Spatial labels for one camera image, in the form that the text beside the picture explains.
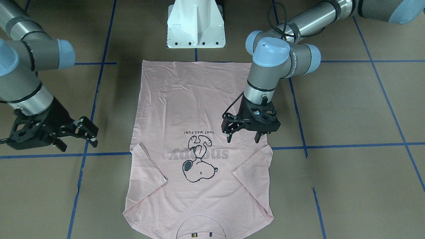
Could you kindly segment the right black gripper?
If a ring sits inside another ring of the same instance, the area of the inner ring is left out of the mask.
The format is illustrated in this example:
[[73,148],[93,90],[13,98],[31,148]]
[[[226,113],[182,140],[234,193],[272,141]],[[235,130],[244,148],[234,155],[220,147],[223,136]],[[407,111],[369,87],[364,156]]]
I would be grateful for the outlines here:
[[37,115],[24,115],[20,109],[15,109],[14,113],[17,118],[6,144],[16,150],[56,145],[64,152],[67,146],[59,139],[64,136],[85,139],[93,148],[98,145],[98,127],[86,116],[74,121],[56,97],[46,110]]

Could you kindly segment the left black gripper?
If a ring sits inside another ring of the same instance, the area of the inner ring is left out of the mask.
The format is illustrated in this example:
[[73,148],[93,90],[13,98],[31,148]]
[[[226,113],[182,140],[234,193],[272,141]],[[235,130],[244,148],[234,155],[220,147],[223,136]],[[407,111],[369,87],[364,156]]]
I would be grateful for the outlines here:
[[239,112],[237,115],[222,115],[222,132],[230,143],[232,135],[241,130],[256,131],[255,143],[259,143],[262,133],[276,132],[281,123],[276,116],[277,112],[272,102],[264,105],[257,105],[242,94]]

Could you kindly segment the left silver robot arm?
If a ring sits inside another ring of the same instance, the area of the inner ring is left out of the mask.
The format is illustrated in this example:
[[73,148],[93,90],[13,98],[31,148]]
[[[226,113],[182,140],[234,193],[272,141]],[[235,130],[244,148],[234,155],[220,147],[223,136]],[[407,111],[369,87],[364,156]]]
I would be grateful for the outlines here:
[[391,24],[413,21],[423,10],[423,0],[322,0],[315,6],[285,18],[268,31],[253,31],[246,38],[246,51],[252,56],[246,88],[240,94],[239,111],[222,115],[222,132],[230,142],[241,130],[261,136],[280,127],[272,97],[280,79],[305,75],[315,71],[321,63],[320,50],[302,39],[320,34],[326,26],[349,16],[380,20]]

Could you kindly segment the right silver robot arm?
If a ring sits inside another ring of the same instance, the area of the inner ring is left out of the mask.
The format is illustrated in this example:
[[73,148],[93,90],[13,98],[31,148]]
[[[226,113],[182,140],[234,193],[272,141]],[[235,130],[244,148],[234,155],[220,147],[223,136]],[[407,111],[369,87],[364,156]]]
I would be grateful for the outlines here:
[[97,147],[98,128],[85,116],[72,119],[37,75],[38,71],[72,67],[73,46],[51,38],[13,0],[2,0],[0,11],[1,29],[10,37],[0,43],[0,95],[17,117],[1,144],[16,150],[54,145],[64,152],[67,146],[61,137],[72,136]]

